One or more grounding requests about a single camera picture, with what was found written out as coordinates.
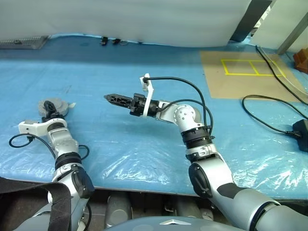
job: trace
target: gray floor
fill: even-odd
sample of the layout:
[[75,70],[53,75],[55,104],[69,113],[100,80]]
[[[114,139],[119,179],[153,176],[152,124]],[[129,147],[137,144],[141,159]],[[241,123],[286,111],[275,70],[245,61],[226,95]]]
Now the gray floor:
[[[109,192],[96,190],[91,197],[90,206],[92,219],[88,231],[101,231],[104,229],[104,220]],[[172,197],[170,195],[160,195],[152,193],[129,193],[129,198],[133,206],[133,218],[148,216],[170,216],[172,212],[167,212],[165,207],[172,209]],[[24,220],[31,217],[37,210],[47,203],[47,194],[43,190],[28,191],[23,193],[11,193],[0,198],[0,231],[12,231],[16,229]],[[210,208],[211,204],[207,200],[197,199],[197,203],[202,208]],[[217,210],[213,210],[215,221],[228,223],[224,216]],[[83,221],[88,221],[88,211],[85,211]]]

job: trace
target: blue plastic sheet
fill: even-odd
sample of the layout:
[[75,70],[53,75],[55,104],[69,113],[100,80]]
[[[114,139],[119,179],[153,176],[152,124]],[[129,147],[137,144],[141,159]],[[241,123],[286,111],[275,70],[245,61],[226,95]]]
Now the blue plastic sheet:
[[[254,47],[230,43],[218,50],[252,52]],[[34,141],[14,149],[8,140],[18,133],[21,121],[40,120],[39,100],[59,97],[76,103],[66,120],[73,137],[91,148],[83,164],[96,187],[195,195],[178,128],[131,116],[128,109],[103,97],[142,93],[139,77],[145,73],[182,77],[198,85],[214,116],[214,142],[239,186],[276,198],[308,198],[308,154],[299,151],[295,139],[250,118],[240,100],[212,99],[198,49],[139,44],[102,47],[98,38],[87,37],[52,39],[39,51],[0,50],[0,176],[51,180],[54,159],[45,146]],[[305,76],[293,73],[307,87]],[[199,100],[193,88],[183,83],[153,81],[153,85],[154,99]],[[295,105],[308,114],[307,107]],[[247,107],[282,129],[291,129],[302,119],[276,102],[247,101]]]

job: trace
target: gray vent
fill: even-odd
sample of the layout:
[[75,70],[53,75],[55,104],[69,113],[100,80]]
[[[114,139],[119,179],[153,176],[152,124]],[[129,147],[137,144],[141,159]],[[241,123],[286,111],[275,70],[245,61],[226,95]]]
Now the gray vent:
[[48,36],[39,36],[23,39],[0,40],[0,49],[40,49],[47,41]]

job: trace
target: strap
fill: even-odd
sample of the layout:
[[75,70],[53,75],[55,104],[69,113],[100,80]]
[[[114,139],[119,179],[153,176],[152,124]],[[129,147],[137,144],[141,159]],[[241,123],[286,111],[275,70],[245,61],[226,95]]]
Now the strap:
[[25,183],[0,177],[0,194],[35,188],[48,190],[52,195],[52,206],[48,231],[69,231],[71,223],[71,193],[62,183]]

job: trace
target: orange object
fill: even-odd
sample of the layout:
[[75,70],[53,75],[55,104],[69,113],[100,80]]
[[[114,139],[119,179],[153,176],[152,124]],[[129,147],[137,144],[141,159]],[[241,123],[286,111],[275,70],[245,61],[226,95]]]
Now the orange object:
[[299,53],[293,55],[295,68],[308,74],[308,48],[301,49]]

